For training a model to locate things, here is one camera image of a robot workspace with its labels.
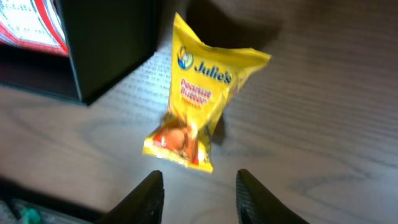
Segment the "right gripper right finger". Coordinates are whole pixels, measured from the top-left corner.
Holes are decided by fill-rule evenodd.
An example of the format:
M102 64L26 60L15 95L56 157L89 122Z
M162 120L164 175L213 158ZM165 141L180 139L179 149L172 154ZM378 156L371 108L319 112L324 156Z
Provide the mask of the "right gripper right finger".
M239 224L308 224L246 169L236 174L236 209Z

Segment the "dark green box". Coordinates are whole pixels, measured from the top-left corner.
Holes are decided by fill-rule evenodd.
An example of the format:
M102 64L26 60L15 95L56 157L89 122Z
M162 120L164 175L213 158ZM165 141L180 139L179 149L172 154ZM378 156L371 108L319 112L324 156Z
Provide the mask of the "dark green box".
M155 50L153 1L56 0L69 55L1 44L1 83L90 105Z

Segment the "yellow orange snack packet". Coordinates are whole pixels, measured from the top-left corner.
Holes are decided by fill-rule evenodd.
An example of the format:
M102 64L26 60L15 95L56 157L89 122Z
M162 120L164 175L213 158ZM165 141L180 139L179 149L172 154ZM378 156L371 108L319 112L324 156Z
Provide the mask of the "yellow orange snack packet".
M143 154L213 172L211 139L224 108L270 59L252 48L210 47L176 14L167 112Z

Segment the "red Pringles can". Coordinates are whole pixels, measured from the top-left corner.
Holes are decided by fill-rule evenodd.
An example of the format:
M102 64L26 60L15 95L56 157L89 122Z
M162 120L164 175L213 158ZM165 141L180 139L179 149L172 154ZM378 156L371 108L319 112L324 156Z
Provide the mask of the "red Pringles can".
M1 44L68 56L54 0L1 0Z

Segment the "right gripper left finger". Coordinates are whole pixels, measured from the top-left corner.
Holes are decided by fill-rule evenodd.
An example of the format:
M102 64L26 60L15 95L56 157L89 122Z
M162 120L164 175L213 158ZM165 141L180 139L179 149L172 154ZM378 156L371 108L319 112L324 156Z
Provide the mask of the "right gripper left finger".
M163 206L163 175L154 170L95 224L161 224Z

